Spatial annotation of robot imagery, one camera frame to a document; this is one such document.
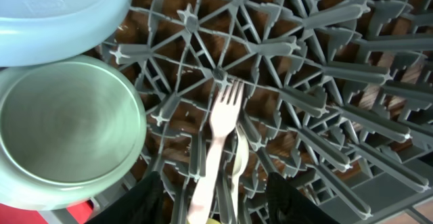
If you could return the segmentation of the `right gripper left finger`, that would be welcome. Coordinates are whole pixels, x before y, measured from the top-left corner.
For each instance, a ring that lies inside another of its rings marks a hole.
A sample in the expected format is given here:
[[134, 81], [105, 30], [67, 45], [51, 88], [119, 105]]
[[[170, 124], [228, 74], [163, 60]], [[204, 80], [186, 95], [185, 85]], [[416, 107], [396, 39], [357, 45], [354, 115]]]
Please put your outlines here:
[[163, 223], [163, 191], [160, 173], [153, 171], [86, 224]]

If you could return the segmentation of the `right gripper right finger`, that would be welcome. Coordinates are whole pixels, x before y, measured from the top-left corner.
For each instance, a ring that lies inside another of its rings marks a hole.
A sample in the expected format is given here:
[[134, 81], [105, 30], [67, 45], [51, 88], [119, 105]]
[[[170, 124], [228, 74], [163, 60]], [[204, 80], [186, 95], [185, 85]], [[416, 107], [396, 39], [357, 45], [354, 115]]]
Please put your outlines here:
[[279, 173], [269, 173], [266, 187], [272, 224], [338, 224]]

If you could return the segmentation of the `yellow plastic cup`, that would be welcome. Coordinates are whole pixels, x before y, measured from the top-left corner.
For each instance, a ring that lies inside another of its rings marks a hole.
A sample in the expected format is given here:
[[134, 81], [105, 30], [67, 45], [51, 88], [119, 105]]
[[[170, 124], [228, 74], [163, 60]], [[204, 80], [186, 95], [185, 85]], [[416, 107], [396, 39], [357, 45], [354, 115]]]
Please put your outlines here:
[[217, 220], [214, 220], [214, 219], [207, 219], [205, 224], [221, 224], [221, 223]]

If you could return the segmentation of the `white plastic spoon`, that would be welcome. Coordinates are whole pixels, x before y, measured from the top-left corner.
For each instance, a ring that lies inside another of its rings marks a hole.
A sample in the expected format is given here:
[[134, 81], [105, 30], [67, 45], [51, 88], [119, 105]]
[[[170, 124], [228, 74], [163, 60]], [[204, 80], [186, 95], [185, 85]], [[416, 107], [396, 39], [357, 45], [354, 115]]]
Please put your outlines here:
[[237, 134], [237, 149], [231, 176], [231, 198], [233, 202], [234, 216], [238, 216], [238, 198], [240, 177], [246, 170], [249, 159], [248, 140], [240, 124], [236, 124], [235, 132]]

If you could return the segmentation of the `mint green bowl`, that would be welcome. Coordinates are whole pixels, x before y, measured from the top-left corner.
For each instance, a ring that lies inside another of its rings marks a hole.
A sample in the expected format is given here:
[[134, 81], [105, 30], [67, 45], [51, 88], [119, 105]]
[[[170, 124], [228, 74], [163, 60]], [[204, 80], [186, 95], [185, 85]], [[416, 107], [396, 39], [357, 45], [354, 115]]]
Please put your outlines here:
[[53, 210], [118, 182], [143, 147], [131, 82], [85, 55], [1, 72], [1, 203]]

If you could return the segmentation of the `pink plastic fork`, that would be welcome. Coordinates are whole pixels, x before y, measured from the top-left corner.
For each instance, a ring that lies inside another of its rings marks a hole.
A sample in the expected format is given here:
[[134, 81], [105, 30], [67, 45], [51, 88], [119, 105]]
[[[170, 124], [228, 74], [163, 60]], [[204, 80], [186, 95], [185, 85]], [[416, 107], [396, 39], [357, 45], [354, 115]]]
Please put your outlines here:
[[208, 220], [222, 151], [227, 136], [235, 128], [243, 89], [243, 82], [234, 81], [224, 91], [219, 91], [214, 101], [209, 120], [212, 141], [206, 157], [205, 175], [198, 180], [191, 198], [187, 214], [189, 224], [205, 224]]

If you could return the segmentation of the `light blue plate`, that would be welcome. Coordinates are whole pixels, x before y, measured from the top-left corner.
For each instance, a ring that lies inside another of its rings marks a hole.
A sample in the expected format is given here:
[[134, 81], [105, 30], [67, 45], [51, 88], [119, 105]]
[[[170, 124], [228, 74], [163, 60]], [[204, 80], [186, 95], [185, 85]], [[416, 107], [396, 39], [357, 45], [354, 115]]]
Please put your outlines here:
[[132, 0], [1, 0], [1, 66], [56, 62], [113, 35]]

